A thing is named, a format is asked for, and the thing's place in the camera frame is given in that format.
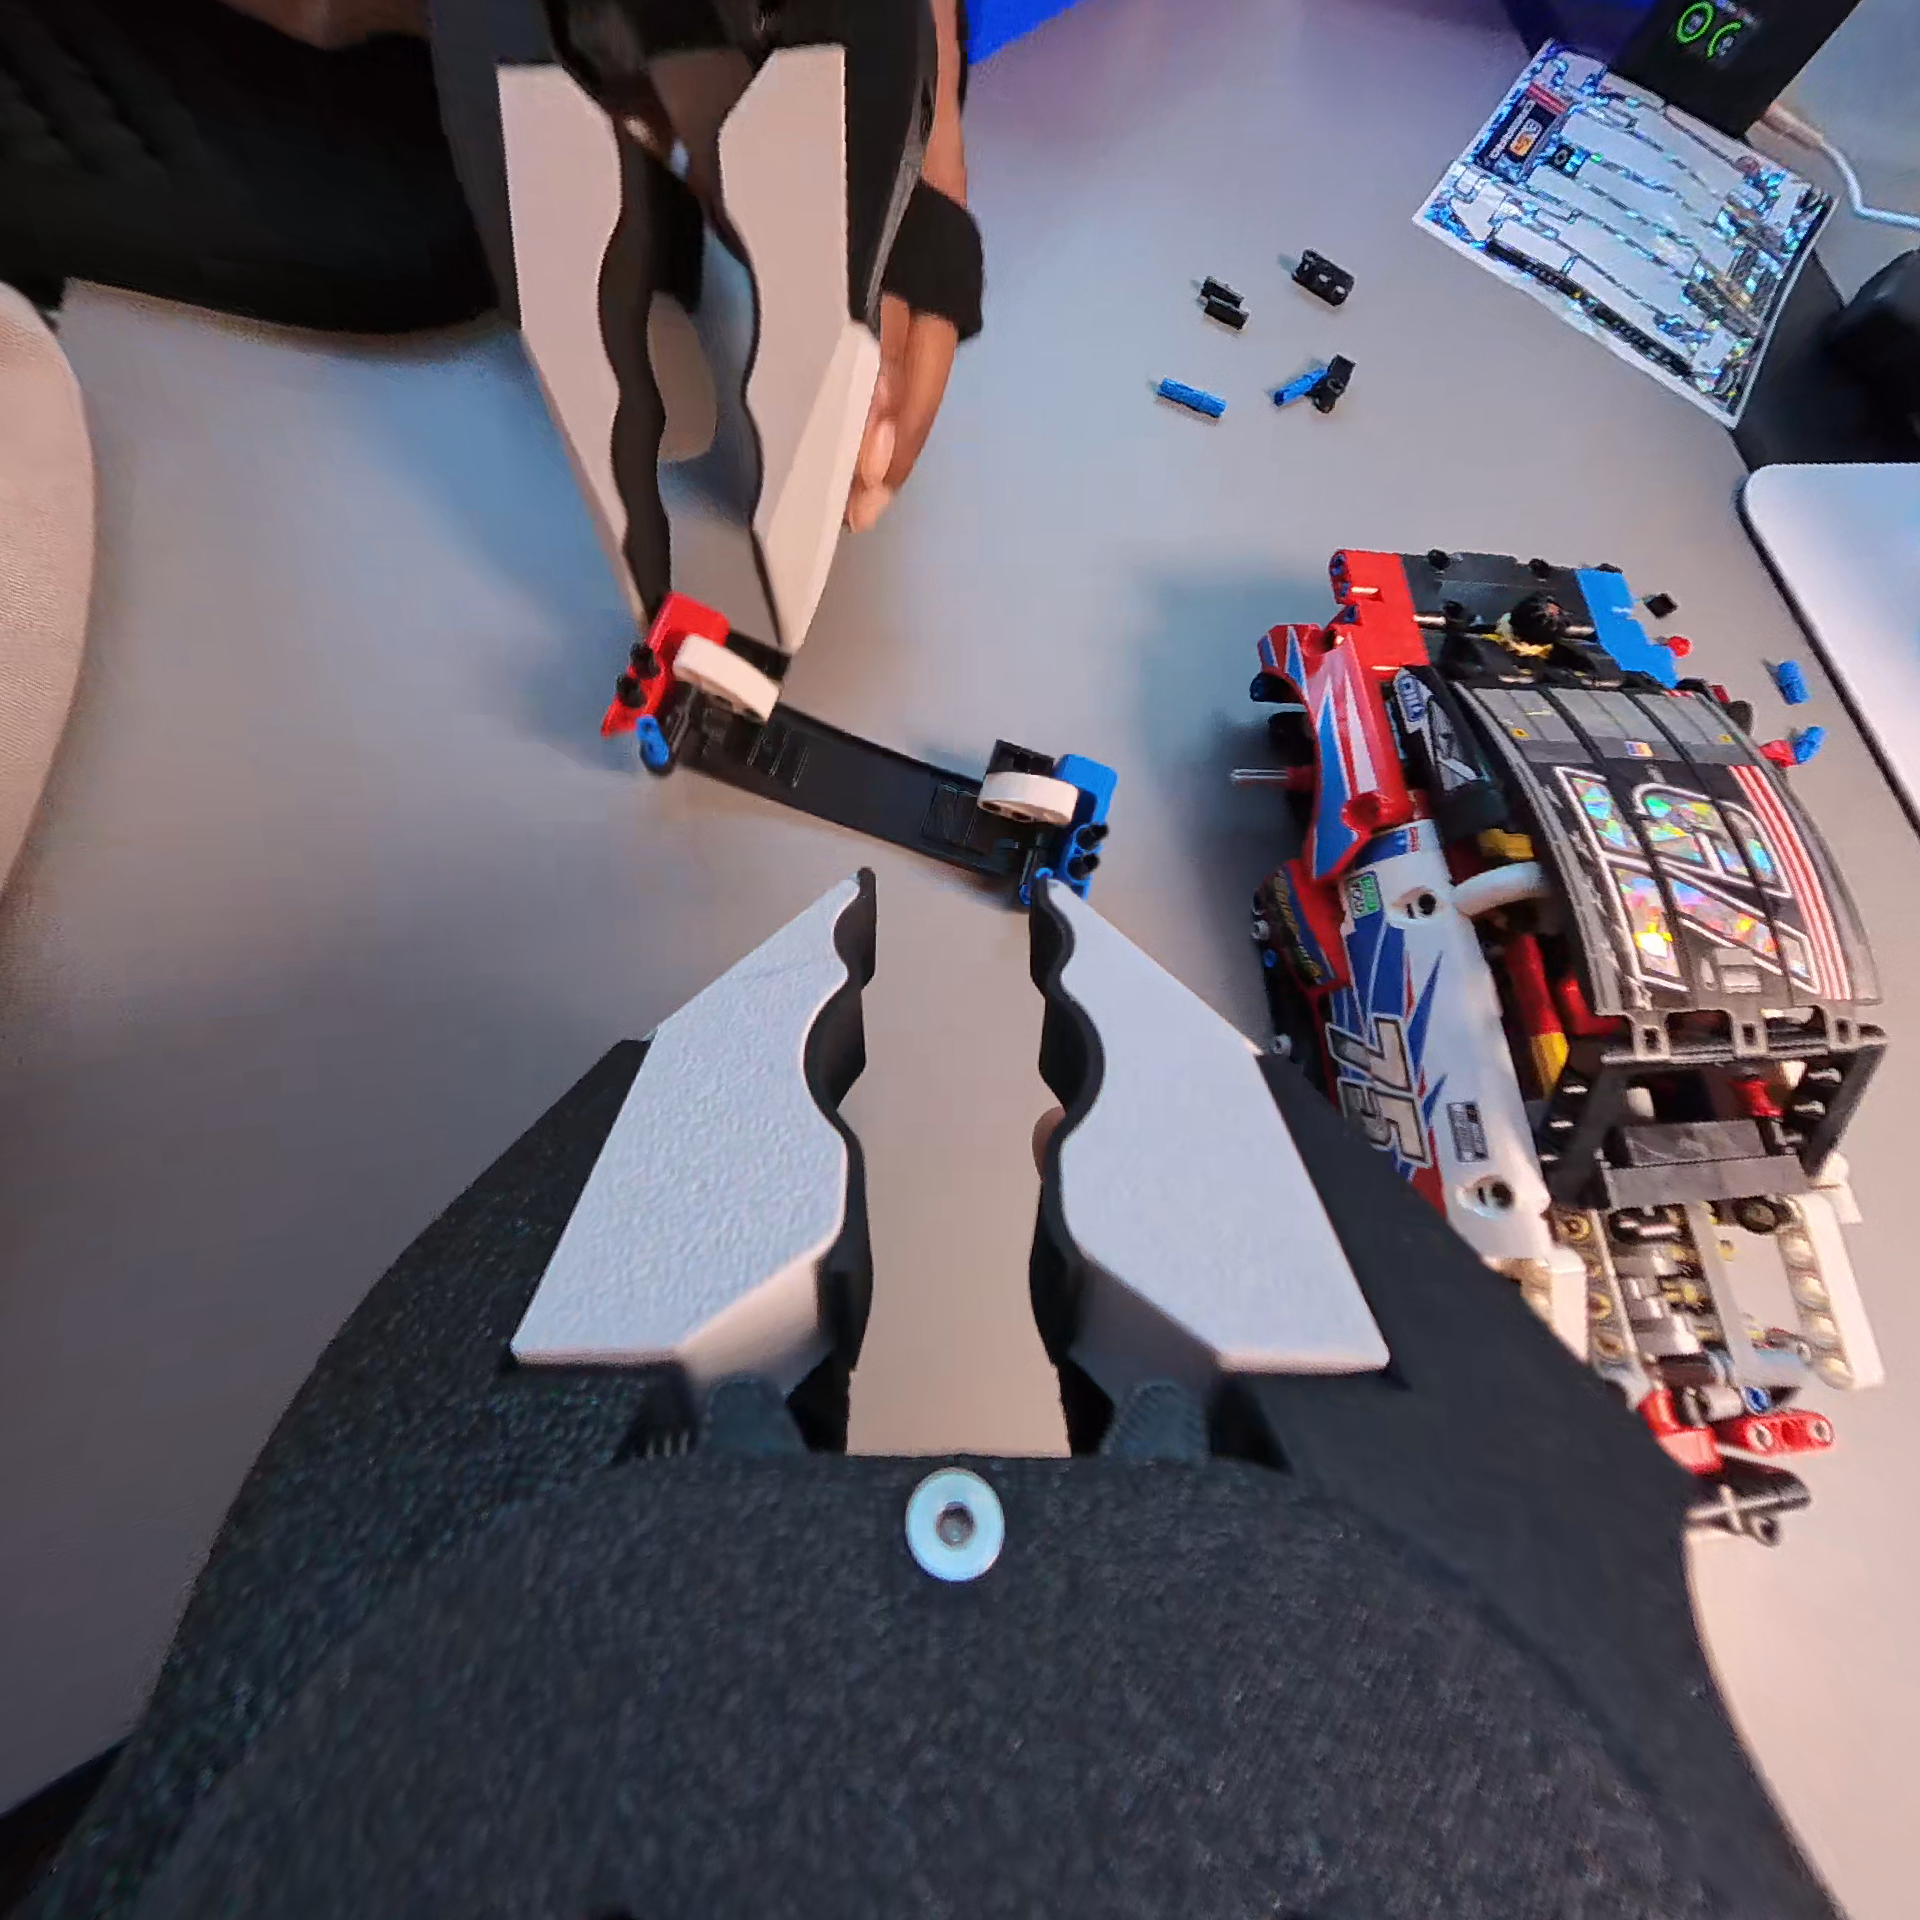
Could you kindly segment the black wrist rest pad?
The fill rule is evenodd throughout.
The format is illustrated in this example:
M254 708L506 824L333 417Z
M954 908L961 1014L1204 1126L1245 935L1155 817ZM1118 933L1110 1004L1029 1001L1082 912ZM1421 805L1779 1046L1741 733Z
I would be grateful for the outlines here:
M497 306L429 4L2 4L2 278L409 333Z

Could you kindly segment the blue bin with tag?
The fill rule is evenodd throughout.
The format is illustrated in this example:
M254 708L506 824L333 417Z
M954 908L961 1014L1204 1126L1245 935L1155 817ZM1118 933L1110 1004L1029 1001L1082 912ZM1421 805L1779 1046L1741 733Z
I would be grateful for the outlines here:
M1075 8L1075 0L1040 0L1040 1L1002 1L973 0L957 1L957 26L963 45L972 63L990 60L996 49L1013 45L1052 17Z

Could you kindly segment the red lego piece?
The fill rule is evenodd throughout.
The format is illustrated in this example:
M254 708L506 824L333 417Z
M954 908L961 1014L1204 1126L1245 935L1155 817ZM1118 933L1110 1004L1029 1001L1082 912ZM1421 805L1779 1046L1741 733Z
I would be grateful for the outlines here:
M726 641L732 625L720 613L698 602L689 593L669 592L646 633L632 645L628 660L617 673L616 694L600 727L601 735L634 733L640 720L654 720L660 729L666 727L666 710L681 686L676 657L684 641L694 637Z

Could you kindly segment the black power bank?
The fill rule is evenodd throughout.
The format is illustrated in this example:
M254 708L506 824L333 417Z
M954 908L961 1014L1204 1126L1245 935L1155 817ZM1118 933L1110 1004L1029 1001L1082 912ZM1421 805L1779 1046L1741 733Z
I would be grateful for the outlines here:
M1746 132L1856 1L1633 1L1606 65L1728 134Z

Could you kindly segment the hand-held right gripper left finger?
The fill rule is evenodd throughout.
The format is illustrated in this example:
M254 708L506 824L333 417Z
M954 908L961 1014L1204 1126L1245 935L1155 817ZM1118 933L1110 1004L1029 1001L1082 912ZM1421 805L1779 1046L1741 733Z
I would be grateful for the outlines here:
M644 1040L509 1352L669 1376L700 1407L778 1391L808 1449L849 1447L873 1308L862 1146L877 888L856 871Z

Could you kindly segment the black lego spoiler assembly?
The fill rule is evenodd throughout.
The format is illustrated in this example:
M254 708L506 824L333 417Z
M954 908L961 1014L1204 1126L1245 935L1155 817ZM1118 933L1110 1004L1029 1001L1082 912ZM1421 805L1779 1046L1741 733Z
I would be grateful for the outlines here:
M685 640L662 727L640 720L612 738L632 741L650 777L702 774L929 857L1022 908L1043 879L1088 892L1113 826L1110 765L998 741L985 772L964 774L794 706L787 666L787 654L733 625L726 641Z

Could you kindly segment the person's left hand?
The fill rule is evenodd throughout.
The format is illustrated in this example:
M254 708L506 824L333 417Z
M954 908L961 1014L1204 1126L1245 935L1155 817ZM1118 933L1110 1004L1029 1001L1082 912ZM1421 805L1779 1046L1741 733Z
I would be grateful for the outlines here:
M956 324L898 295L882 297L881 372L849 494L850 532L868 532L915 471L945 404L956 350Z

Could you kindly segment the black desk mat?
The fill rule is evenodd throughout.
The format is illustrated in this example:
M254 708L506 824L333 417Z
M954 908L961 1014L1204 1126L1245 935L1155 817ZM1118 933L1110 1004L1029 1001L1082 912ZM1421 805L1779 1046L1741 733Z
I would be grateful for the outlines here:
M1732 430L1746 469L1769 464L1915 464L1918 252L1880 266L1842 300L1805 266Z

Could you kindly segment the shiny sticker sheet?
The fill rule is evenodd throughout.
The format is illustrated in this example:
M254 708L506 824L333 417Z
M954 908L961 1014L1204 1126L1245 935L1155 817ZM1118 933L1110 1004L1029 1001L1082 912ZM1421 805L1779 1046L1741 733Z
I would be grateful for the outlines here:
M1739 424L1835 194L1550 38L1414 215Z

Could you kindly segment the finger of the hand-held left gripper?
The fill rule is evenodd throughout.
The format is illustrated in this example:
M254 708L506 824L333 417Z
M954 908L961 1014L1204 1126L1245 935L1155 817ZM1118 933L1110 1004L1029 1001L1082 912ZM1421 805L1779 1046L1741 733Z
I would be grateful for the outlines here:
M608 246L625 210L617 127L562 63L501 63L497 106L521 346L612 573L632 607L644 607L616 474L619 382L601 306Z
M744 404L760 453L753 542L774 645L803 646L841 537L881 375L849 301L849 60L771 52L715 138L720 202L753 276Z

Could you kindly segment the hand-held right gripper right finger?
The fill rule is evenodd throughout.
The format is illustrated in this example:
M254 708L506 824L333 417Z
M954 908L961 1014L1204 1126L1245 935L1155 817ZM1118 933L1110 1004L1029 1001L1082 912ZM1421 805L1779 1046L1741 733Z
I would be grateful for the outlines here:
M1064 879L1029 914L1040 1146L1029 1297L1068 1447L1173 1384L1206 1432L1242 1378L1381 1376L1389 1351L1262 1048Z

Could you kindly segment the red white blue lego car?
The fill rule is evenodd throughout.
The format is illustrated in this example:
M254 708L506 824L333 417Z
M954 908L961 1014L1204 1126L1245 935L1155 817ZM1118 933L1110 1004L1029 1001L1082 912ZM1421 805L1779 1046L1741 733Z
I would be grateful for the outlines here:
M1347 545L1250 697L1298 848L1254 888L1277 1048L1693 1480L1776 1545L1884 1382L1841 1142L1889 1048L1792 746L1618 566Z

